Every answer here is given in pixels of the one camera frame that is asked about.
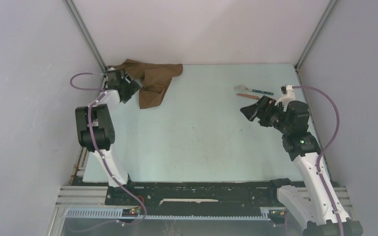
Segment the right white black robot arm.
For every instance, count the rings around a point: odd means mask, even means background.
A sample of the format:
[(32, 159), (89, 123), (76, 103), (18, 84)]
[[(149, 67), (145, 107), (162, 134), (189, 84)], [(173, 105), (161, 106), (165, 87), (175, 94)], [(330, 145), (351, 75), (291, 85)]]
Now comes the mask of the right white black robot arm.
[(318, 142), (308, 131), (308, 105), (298, 100), (280, 105), (263, 96), (240, 112), (249, 121), (258, 119), (261, 126), (281, 132), (283, 148), (300, 172), (310, 197), (306, 201), (296, 187), (284, 185), (269, 189), (267, 201), (274, 206), (283, 204), (300, 224), (304, 236), (361, 236), (361, 223), (353, 221), (341, 204), (321, 163)]

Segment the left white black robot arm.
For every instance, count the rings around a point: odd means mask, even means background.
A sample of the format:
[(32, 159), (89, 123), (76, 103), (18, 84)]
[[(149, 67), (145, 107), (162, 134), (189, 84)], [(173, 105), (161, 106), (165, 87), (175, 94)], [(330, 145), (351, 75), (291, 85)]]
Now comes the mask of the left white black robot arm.
[(108, 185), (122, 186), (117, 192), (117, 199), (124, 205), (130, 205), (135, 201), (136, 192), (126, 186), (130, 182), (129, 173), (115, 160), (113, 144), (116, 133), (110, 112), (121, 103), (127, 103), (141, 87), (125, 69), (111, 67), (103, 78), (104, 84), (97, 89), (96, 99), (75, 109), (78, 142), (99, 161), (107, 175)]

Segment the brown cloth napkin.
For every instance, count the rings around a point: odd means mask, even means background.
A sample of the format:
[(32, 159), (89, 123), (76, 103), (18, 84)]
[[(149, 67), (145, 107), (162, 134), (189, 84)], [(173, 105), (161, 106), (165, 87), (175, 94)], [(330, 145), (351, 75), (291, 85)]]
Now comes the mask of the brown cloth napkin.
[(154, 64), (127, 59), (115, 69), (124, 69), (133, 79), (141, 82), (139, 108), (148, 109), (161, 105), (173, 78), (183, 72), (182, 64)]

